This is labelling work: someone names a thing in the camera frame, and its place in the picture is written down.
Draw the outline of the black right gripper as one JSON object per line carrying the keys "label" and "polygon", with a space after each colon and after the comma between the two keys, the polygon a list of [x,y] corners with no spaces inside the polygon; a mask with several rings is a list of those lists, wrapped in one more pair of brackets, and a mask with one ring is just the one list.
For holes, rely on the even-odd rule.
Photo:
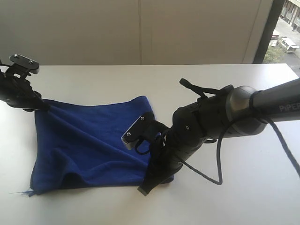
{"label": "black right gripper", "polygon": [[204,143],[205,137],[180,137],[174,131],[164,131],[150,145],[150,160],[138,191],[147,196],[161,183],[172,182],[174,176]]}

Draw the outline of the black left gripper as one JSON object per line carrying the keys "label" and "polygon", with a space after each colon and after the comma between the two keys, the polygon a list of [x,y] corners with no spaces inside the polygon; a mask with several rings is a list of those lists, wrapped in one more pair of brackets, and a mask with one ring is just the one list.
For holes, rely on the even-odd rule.
{"label": "black left gripper", "polygon": [[32,89],[26,79],[30,73],[23,73],[13,67],[2,72],[2,101],[13,108],[22,108],[27,112],[48,111],[50,105],[41,99],[41,95]]}

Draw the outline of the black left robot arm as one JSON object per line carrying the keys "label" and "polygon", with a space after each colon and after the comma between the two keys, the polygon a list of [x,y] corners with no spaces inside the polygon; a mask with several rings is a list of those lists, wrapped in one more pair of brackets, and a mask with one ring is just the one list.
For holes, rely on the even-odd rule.
{"label": "black left robot arm", "polygon": [[27,112],[36,110],[48,111],[50,105],[42,100],[39,92],[33,90],[27,77],[29,69],[17,69],[9,66],[0,73],[0,99],[12,108],[20,108]]}

